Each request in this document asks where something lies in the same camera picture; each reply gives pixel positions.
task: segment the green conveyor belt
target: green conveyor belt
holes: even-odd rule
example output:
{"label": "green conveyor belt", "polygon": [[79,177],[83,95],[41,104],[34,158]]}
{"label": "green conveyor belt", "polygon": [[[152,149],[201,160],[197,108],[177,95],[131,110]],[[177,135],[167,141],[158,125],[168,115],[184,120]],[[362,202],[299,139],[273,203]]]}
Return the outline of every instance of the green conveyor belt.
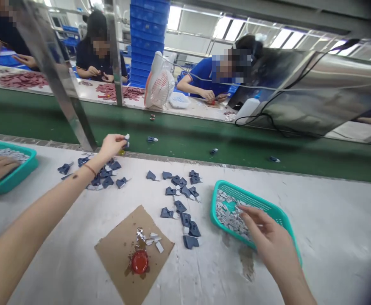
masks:
{"label": "green conveyor belt", "polygon": [[[371,145],[333,139],[283,138],[271,130],[82,102],[98,142],[129,133],[140,153],[371,182]],[[0,89],[0,133],[76,143],[54,97]],[[158,142],[148,143],[153,136]],[[211,156],[209,151],[218,148]],[[275,156],[281,163],[268,161]]]}

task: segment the woman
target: woman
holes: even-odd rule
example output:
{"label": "woman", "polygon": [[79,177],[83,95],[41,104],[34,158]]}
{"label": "woman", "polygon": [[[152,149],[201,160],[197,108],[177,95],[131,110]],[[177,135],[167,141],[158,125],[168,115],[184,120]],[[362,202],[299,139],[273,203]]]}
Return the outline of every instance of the woman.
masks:
{"label": "woman", "polygon": [[[108,27],[106,17],[101,11],[95,10],[88,17],[88,31],[85,38],[78,44],[76,51],[76,72],[80,78],[114,82],[110,59]],[[127,82],[125,60],[120,55],[122,83]]]}
{"label": "woman", "polygon": [[262,55],[262,48],[263,44],[256,41],[254,35],[246,35],[228,50],[225,58],[217,60],[208,57],[201,60],[190,74],[178,83],[177,89],[212,104],[215,104],[215,100],[221,103],[228,97],[231,86],[223,83],[234,83],[232,79],[235,77],[244,77],[246,72],[250,73],[252,63]]}

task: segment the stacked crates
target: stacked crates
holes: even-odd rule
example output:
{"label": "stacked crates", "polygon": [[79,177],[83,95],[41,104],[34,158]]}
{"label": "stacked crates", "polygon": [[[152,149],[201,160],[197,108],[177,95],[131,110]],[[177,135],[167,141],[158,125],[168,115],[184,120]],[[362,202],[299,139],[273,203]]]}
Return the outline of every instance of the stacked crates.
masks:
{"label": "stacked crates", "polygon": [[131,0],[131,85],[144,88],[155,52],[163,53],[169,12],[168,0]]}

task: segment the blue shirt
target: blue shirt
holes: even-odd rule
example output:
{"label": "blue shirt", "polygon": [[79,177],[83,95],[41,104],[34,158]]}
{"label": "blue shirt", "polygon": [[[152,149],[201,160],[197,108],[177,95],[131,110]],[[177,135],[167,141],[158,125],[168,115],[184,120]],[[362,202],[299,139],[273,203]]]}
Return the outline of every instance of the blue shirt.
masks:
{"label": "blue shirt", "polygon": [[[224,85],[215,82],[216,70],[218,67],[213,66],[213,63],[219,64],[219,61],[212,61],[212,57],[204,58],[203,60],[201,60],[195,66],[195,68],[191,70],[190,73],[206,80],[200,80],[195,76],[189,74],[190,77],[192,78],[192,82],[190,83],[190,85],[193,85],[204,90],[212,90],[215,96],[218,96],[221,93],[227,93],[231,85]],[[232,78],[220,79],[220,81],[224,83],[232,83]],[[202,98],[198,94],[190,94],[190,96]]]}

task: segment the sleeve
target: sleeve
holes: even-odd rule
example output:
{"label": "sleeve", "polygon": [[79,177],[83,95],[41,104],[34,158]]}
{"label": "sleeve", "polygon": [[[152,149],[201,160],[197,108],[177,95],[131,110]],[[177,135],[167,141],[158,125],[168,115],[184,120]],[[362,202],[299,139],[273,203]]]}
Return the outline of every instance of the sleeve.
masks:
{"label": "sleeve", "polygon": [[120,69],[122,70],[122,76],[126,77],[127,76],[126,63],[122,53],[120,53]]}
{"label": "sleeve", "polygon": [[76,67],[88,70],[86,46],[80,42],[76,48]]}

